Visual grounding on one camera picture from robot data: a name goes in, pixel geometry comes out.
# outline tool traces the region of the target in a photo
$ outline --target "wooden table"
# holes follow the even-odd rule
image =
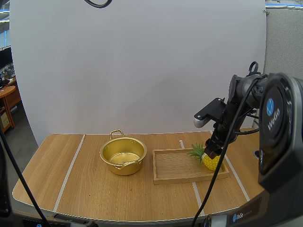
[[[9,82],[7,85],[5,85],[4,87],[2,87],[0,89],[1,90],[5,89],[8,86],[15,86],[16,87],[16,90],[14,90],[11,94],[9,94],[7,96],[8,107],[9,107],[9,109],[11,109],[16,104],[18,104],[19,102],[21,102],[21,96],[20,96],[20,93],[19,93],[19,88],[18,88],[16,77],[14,77],[11,82]]]
[[[7,101],[8,95],[13,93],[15,90],[16,90],[15,86],[9,86],[9,87],[0,89],[0,99],[3,98],[3,105],[4,105],[4,108],[0,110],[0,113],[5,111],[8,116],[8,119],[9,119],[9,124],[4,129],[2,129],[3,132],[5,132],[10,127],[12,127],[12,128],[15,127],[13,117],[11,116],[10,108],[9,108],[8,101]]]
[[[23,172],[39,206],[55,213],[101,220],[193,217],[210,182],[154,185],[152,150],[180,148],[180,140],[189,148],[204,143],[211,133],[130,136],[142,140],[148,149],[141,170],[130,176],[111,173],[100,158],[99,150],[109,140],[108,135],[48,136]],[[259,148],[258,137],[258,133],[239,136],[229,146],[225,163],[231,174],[216,180],[205,214],[238,207],[263,190],[257,183],[258,160],[252,153]],[[13,196],[31,204],[20,181]]]

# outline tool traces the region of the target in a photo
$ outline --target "floor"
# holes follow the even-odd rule
[[[22,102],[17,105],[17,109],[11,112],[11,114],[15,122],[15,128],[8,129],[5,132],[5,137],[21,172],[23,172],[31,157],[38,149],[38,145],[28,123]],[[18,176],[8,156],[6,159],[8,164],[9,191],[12,192],[18,181]],[[11,204],[13,209],[17,209],[19,206],[19,203],[13,199],[12,195]]]

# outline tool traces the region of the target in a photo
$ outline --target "pineapple leaves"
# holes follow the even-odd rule
[[[195,158],[200,160],[200,163],[202,161],[202,156],[204,154],[203,144],[197,144],[196,146],[192,144],[193,151],[189,152],[188,154],[190,156],[194,156]]]

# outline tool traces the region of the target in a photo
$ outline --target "wooden tray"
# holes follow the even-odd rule
[[[189,183],[211,180],[214,171],[188,155],[192,148],[153,150],[153,184]],[[217,179],[228,177],[223,161]]]

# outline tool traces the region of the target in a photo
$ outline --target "white backdrop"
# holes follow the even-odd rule
[[[52,133],[208,131],[194,114],[263,70],[264,0],[13,0],[12,54],[38,144]],[[250,127],[252,120],[244,123]]]

